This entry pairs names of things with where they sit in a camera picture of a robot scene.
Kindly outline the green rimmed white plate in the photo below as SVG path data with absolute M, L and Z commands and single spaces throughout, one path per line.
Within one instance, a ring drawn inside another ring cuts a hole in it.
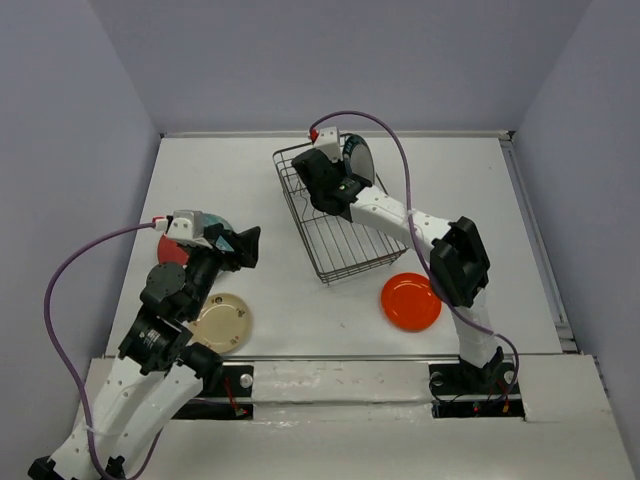
M 371 184 L 375 183 L 376 172 L 372 153 L 363 137 L 349 134 L 343 144 L 342 156 L 348 174 L 355 174 Z

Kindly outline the beige floral plate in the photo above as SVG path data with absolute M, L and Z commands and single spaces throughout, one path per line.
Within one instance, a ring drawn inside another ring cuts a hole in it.
M 253 315 L 246 302 L 230 293 L 211 295 L 198 318 L 189 324 L 192 340 L 218 354 L 245 345 L 252 332 Z

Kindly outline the orange plate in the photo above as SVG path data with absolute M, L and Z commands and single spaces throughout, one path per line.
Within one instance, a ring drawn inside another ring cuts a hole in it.
M 380 305 L 387 320 L 397 329 L 420 332 L 430 328 L 439 318 L 442 301 L 421 274 L 399 273 L 382 287 Z

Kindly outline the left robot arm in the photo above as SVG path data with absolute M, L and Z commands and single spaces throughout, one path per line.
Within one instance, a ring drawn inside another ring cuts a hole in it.
M 194 341 L 188 326 L 220 273 L 256 266 L 261 229 L 236 233 L 178 215 L 150 225 L 186 250 L 187 260 L 150 270 L 140 309 L 95 398 L 88 398 L 59 340 L 52 341 L 78 388 L 83 418 L 60 447 L 32 463 L 32 479 L 137 479 L 172 417 L 197 394 L 220 386 L 221 356 Z

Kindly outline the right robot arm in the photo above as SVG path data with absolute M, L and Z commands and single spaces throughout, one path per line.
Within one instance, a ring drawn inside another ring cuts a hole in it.
M 316 210 L 375 229 L 424 259 L 432 289 L 455 316 L 462 384 L 473 392 L 491 386 L 503 353 L 490 328 L 485 295 L 490 262 L 475 223 L 410 210 L 316 148 L 297 155 L 291 165 Z

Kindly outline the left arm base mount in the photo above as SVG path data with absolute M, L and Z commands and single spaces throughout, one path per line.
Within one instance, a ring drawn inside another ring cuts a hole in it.
M 220 378 L 208 377 L 202 391 L 173 416 L 174 420 L 245 421 L 254 413 L 254 366 L 225 363 Z

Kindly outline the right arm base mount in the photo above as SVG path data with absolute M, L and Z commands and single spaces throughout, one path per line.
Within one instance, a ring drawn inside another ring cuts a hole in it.
M 519 385 L 507 393 L 513 380 L 514 365 L 499 367 L 497 378 L 488 385 L 469 387 L 462 384 L 457 363 L 429 366 L 429 391 L 435 419 L 525 418 Z

